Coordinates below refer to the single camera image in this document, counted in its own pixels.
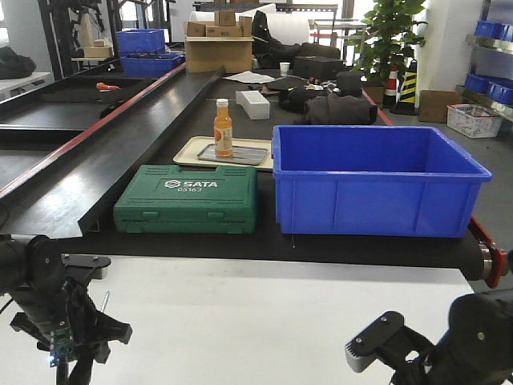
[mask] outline green tool case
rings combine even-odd
[[[123,233],[252,233],[256,174],[253,167],[141,166],[114,206],[115,226]]]

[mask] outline white bottle cap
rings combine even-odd
[[[227,107],[228,99],[218,99],[216,102],[217,107]]]

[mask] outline orange juice bottle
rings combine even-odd
[[[228,115],[228,100],[218,99],[214,119],[214,141],[217,156],[232,156],[232,118]]]

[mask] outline blue plastic crate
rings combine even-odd
[[[121,56],[133,53],[165,52],[164,30],[124,30],[116,32]]]
[[[503,24],[498,39],[506,40],[507,42],[513,42],[513,26]]]
[[[502,31],[503,25],[499,22],[487,22],[485,20],[479,20],[478,25],[475,28],[475,35],[484,36],[486,38],[500,39]]]
[[[487,96],[502,104],[513,104],[513,82],[511,80],[502,82],[490,82]]]
[[[488,84],[491,80],[496,80],[494,76],[467,74],[465,80],[465,88],[476,91],[480,94],[486,94],[488,90]]]
[[[463,237],[491,173],[435,128],[276,126],[282,233]]]
[[[183,55],[161,54],[162,59],[121,58],[125,76],[159,78],[185,61]]]

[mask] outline orange tool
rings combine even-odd
[[[97,83],[96,84],[96,89],[97,90],[100,90],[100,91],[110,91],[110,90],[119,90],[119,86],[111,86],[109,84],[105,84],[105,83]]]

